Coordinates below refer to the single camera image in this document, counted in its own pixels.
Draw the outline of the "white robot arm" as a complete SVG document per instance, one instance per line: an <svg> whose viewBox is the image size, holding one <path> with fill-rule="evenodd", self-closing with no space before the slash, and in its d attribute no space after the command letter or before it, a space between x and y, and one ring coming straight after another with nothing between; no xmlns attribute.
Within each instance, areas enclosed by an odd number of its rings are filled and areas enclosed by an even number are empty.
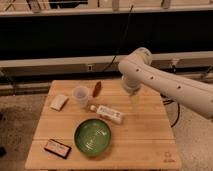
<svg viewBox="0 0 213 171"><path fill-rule="evenodd" d="M213 120L213 85L158 70L151 66L151 62L152 54L144 47L119 61L122 86L128 93L134 94L144 84Z"/></svg>

